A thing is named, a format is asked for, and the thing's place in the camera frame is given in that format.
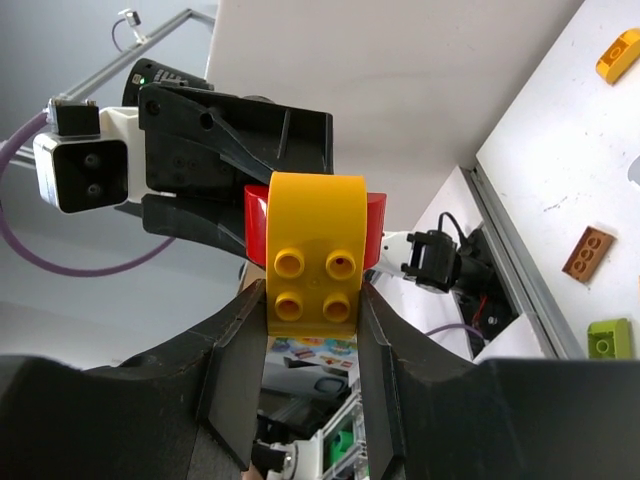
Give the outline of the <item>orange-yellow sloped lego brick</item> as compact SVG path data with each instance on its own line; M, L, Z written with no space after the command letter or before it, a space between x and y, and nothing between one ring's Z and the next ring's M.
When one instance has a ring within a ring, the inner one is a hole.
M620 34L596 62L597 74L614 85L639 59L640 32L632 28Z

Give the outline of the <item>lego picture booklet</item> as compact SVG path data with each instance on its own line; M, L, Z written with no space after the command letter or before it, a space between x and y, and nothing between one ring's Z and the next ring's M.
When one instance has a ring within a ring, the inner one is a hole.
M322 367L351 372L358 367L358 348L354 339L280 337L271 344L266 363L286 368Z

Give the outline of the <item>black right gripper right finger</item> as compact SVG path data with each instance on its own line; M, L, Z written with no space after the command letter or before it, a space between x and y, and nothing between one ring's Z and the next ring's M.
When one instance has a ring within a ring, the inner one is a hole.
M635 361L468 362L360 293L358 362L374 479L635 479Z

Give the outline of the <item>green lego brick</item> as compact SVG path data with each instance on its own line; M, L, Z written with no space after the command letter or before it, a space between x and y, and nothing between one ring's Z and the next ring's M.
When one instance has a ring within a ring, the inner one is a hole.
M587 328L587 351L590 359L634 359L632 323L627 318L592 322Z

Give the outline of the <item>yellow curved lego brick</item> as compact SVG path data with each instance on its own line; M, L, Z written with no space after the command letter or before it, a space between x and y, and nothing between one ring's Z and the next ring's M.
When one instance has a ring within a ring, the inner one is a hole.
M266 226L270 336L354 336L366 221L361 176L272 175Z

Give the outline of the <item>red curved lego brick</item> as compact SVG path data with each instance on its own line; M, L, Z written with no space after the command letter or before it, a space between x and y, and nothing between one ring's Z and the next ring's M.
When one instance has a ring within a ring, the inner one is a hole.
M259 185L244 187L245 247L248 259L266 266L266 224L269 188ZM381 254L387 195L367 194L367 234L364 269L374 267Z

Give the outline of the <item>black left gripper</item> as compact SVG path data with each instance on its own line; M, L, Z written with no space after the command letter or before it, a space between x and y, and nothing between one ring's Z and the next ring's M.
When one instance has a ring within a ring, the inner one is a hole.
M276 171L331 174L331 114L219 93L205 80L142 58L122 103L138 110L150 234L246 255L244 190Z

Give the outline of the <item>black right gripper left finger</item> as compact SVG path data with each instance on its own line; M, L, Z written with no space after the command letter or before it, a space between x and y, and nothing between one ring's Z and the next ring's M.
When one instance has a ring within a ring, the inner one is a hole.
M5 479L237 479L265 362L265 285L116 367L1 360Z

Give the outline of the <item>aluminium table rail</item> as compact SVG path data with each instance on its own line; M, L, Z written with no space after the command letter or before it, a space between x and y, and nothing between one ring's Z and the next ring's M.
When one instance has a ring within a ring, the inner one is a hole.
M563 360L585 360L551 291L511 221L499 195L479 166L463 176L483 218L484 236L516 310L533 316L533 330L545 353Z

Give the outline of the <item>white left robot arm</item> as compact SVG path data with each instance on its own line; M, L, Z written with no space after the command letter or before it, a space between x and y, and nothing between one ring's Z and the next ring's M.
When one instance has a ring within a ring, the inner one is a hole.
M385 230L385 195L334 171L330 113L219 93L146 58L122 103L144 135L144 228L262 267L271 336L352 338L371 270L468 300L461 325L485 340L513 321L477 232Z

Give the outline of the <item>brown flat lego brick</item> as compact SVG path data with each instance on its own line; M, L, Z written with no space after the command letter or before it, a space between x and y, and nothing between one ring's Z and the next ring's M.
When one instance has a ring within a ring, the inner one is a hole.
M586 227L562 272L582 284L588 283L615 241L615 236L603 230Z

